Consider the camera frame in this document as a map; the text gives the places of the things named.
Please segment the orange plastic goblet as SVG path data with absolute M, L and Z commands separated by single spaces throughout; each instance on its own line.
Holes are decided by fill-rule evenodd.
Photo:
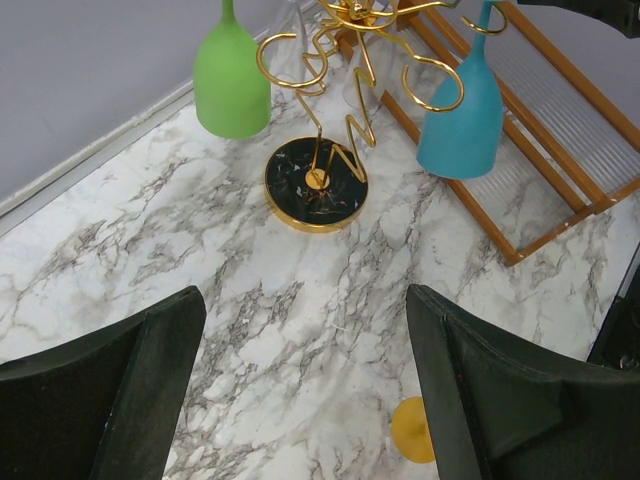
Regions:
M 435 461 L 425 406 L 421 396 L 403 400 L 391 419 L 391 436 L 402 456 L 411 462 L 427 464 Z

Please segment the clear tall wine glass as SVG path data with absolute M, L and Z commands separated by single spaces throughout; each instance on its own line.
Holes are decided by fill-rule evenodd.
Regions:
M 368 58 L 365 58 L 360 43 L 355 40 L 342 95 L 352 109 L 359 110 L 360 100 L 363 100 L 367 111 L 374 111 L 385 91 L 389 57 L 384 40 L 379 36 L 368 35 L 363 41 Z

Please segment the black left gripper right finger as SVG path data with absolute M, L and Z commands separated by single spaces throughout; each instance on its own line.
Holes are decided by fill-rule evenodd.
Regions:
M 543 348 L 412 285 L 406 315 L 443 479 L 635 479 L 639 377 Z

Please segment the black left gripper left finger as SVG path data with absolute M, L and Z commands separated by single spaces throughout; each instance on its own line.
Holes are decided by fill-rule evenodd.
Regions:
M 2 364 L 2 478 L 162 478 L 205 321 L 189 286 Z

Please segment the green plastic goblet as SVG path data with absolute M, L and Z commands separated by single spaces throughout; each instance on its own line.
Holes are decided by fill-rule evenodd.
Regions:
M 193 66 L 196 115 L 210 133 L 245 139 L 271 116 L 271 84 L 257 66 L 258 44 L 223 1 L 218 24 L 202 41 Z

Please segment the blue plastic goblet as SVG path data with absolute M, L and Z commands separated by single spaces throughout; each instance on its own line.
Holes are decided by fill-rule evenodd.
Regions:
M 448 112 L 425 115 L 416 158 L 427 172 L 446 179 L 473 179 L 495 163 L 503 128 L 503 100 L 485 57 L 486 35 L 477 33 L 471 52 L 456 68 L 462 102 Z

